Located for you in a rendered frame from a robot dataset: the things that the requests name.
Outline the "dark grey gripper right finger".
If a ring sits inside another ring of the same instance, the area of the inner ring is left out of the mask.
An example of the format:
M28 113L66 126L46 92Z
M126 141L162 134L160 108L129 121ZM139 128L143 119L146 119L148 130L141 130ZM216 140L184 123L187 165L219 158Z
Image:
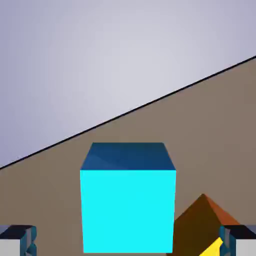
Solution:
M220 256L256 256L255 225L222 225Z

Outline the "small cyan cube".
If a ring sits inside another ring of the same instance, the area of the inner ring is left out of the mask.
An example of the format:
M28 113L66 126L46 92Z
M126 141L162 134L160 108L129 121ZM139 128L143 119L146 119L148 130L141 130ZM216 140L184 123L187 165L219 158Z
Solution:
M83 252L171 253L175 193L162 142L94 142L80 168Z

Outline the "large orange box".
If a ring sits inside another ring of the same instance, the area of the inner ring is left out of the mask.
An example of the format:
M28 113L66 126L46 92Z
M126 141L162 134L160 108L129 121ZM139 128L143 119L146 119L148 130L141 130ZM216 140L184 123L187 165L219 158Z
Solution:
M200 256L219 238L221 226L239 224L203 193L174 221L173 250L166 256Z

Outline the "small yellow cube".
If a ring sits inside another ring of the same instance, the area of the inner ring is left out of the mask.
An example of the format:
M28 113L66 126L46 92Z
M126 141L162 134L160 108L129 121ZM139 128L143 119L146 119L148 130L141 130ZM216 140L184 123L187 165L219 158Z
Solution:
M205 249L199 256L220 256L220 247L223 241L218 237L207 249Z

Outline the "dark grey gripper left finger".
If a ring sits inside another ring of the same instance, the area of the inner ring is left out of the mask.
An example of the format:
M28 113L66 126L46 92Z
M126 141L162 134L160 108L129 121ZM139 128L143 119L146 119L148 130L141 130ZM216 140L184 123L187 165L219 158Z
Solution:
M0 256L37 256L34 225L0 225Z

